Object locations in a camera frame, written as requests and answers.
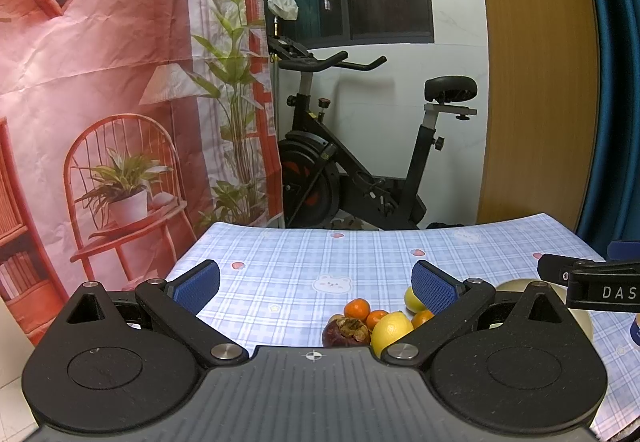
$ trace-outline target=wooden chair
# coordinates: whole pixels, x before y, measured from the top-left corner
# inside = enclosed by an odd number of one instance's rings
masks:
[[[96,182],[91,179],[91,171],[86,168],[98,165],[110,165],[111,160],[107,148],[117,151],[120,155],[145,154],[149,158],[160,161],[161,165],[172,168],[160,175],[159,183],[152,184],[152,194],[169,193],[177,201],[170,211],[142,229],[134,230],[117,237],[91,237],[92,233],[103,230],[108,226],[108,206],[105,205],[97,212],[87,208],[82,196],[95,187]],[[120,114],[103,118],[89,126],[76,139],[65,158],[64,184],[66,203],[71,218],[78,250],[71,257],[73,263],[78,259],[87,279],[95,279],[90,258],[101,252],[115,250],[127,280],[132,281],[129,263],[124,255],[122,246],[147,234],[160,230],[162,239],[168,247],[174,264],[177,262],[174,241],[169,231],[169,222],[173,219],[181,221],[188,229],[189,237],[195,241],[196,236],[186,214],[187,203],[183,199],[182,176],[178,154],[171,136],[155,120],[143,115]]]

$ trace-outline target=bike seat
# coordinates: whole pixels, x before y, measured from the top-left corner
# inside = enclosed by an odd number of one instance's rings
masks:
[[[478,94],[478,85],[468,76],[446,75],[430,78],[424,83],[424,99],[439,104],[465,102]]]

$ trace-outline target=white flower pot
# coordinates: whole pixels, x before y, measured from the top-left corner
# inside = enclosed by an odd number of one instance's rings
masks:
[[[146,191],[140,191],[124,200],[111,202],[109,215],[119,227],[146,218]]]

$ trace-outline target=blue gripper pad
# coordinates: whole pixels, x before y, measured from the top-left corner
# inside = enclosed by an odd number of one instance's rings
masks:
[[[414,265],[411,287],[415,297],[433,314],[442,312],[465,292],[462,282],[425,260]]]
[[[607,247],[609,261],[640,259],[640,241],[612,241]]]
[[[193,315],[200,312],[220,289],[220,269],[208,259],[167,284],[167,295]]]

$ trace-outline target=bike flywheel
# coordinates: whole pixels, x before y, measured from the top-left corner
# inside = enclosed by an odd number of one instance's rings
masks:
[[[298,205],[298,192],[305,185],[306,178],[314,171],[319,152],[303,143],[287,139],[278,142],[278,151],[282,164],[284,219],[288,223]],[[334,218],[339,206],[338,170],[335,163],[328,162],[289,227],[325,227]]]

